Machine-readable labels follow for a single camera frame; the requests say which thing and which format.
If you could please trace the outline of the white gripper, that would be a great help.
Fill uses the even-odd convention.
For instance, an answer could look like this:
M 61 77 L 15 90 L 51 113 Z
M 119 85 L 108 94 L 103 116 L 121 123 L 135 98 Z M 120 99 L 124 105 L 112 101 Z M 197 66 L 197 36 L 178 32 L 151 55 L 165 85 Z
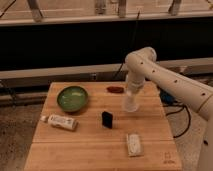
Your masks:
M 126 91 L 131 94 L 137 94 L 144 86 L 144 78 L 133 79 L 132 77 L 126 77 Z

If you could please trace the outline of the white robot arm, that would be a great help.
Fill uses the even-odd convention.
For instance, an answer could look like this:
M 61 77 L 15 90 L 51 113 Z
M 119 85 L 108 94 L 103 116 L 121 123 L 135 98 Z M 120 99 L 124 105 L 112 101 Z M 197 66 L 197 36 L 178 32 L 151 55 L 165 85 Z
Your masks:
M 213 87 L 197 82 L 156 64 L 157 54 L 151 47 L 129 53 L 123 109 L 135 112 L 135 95 L 149 79 L 177 98 L 207 121 L 197 171 L 213 171 Z

